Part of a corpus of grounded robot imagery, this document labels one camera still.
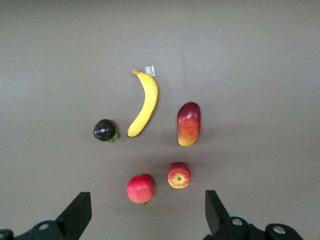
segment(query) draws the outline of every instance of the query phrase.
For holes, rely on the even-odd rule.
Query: apple calyx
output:
[[[188,186],[191,179],[191,171],[188,165],[184,162],[171,163],[167,180],[171,187],[175,189],[184,189]]]

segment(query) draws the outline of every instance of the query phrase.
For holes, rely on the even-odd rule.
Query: red apple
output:
[[[147,174],[134,176],[128,182],[126,192],[132,202],[146,205],[154,194],[154,182]]]
[[[184,104],[177,115],[178,142],[181,146],[194,144],[200,136],[201,111],[195,102]]]
[[[191,179],[191,171],[187,164],[181,161],[173,162],[168,170],[168,183],[175,189],[183,189],[188,186]]]

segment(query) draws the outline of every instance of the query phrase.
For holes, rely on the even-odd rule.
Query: red mango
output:
[[[195,102],[184,104],[177,115],[178,142],[181,146],[194,144],[200,136],[201,111]]]

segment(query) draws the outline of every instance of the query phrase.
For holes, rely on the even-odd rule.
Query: banana stem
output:
[[[142,73],[142,72],[139,71],[138,69],[132,70],[132,74],[135,75],[137,78],[138,78],[138,76],[139,76],[141,73]]]

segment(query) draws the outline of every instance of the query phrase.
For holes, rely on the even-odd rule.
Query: banana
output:
[[[134,69],[132,74],[139,78],[141,82],[144,90],[144,103],[140,113],[128,128],[126,135],[129,138],[138,136],[145,128],[149,119],[154,113],[159,95],[158,85],[152,76],[139,71],[138,69]]]

